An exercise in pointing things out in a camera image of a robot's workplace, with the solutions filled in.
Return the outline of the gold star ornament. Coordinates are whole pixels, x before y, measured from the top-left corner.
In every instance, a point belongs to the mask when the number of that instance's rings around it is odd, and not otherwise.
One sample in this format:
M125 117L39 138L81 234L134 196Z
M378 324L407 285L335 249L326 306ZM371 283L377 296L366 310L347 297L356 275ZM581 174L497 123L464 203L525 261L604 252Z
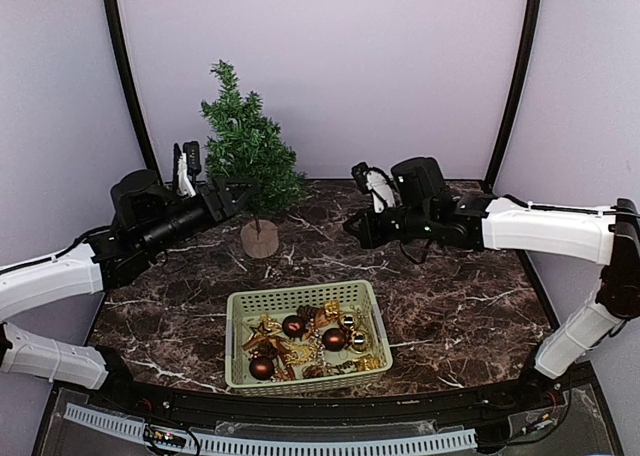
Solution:
M244 343L243 349L248 351L270 337L278 336L282 332L282 325L264 313L256 325L249 326L251 330L250 338Z

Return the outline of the small green christmas tree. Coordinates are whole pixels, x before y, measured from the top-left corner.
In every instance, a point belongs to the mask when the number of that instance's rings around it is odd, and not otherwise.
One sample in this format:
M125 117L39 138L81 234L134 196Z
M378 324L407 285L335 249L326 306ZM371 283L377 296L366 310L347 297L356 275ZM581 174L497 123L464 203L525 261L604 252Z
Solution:
M296 170L296 153L281 139L279 123L264 114L260 94L241 93L235 67L220 60L210 73L219 88L214 101L201 102L201 114L213 131L207 173L256 183L246 203L252 219L241 228L240 240L247 256L265 259L279 249L278 227L271 218L304 199L305 175Z

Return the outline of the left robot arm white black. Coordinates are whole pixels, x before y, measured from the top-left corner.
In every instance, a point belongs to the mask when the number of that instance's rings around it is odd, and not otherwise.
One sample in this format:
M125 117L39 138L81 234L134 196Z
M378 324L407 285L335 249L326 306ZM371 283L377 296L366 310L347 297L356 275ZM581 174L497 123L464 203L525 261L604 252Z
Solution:
M239 214L258 184L217 177L196 182L181 173L167 188L152 170L126 175L111 188L115 214L66 249L1 270L1 370L100 390L120 412L141 403L140 388L118 352L77 346L19 328L12 318L78 295L131 284L159 254Z

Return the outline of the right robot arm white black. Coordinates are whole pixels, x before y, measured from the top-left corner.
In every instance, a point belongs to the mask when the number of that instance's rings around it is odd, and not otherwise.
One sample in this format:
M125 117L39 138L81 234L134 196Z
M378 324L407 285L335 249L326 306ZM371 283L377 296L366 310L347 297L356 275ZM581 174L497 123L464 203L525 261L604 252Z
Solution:
M531 372L510 389L521 410L534 408L549 381L625 321L639 315L639 216L632 201L591 208L525 203L513 196L446 193L416 205L364 209L344 224L364 249L392 241L434 241L466 250L522 250L590 261L599 283L540 345Z

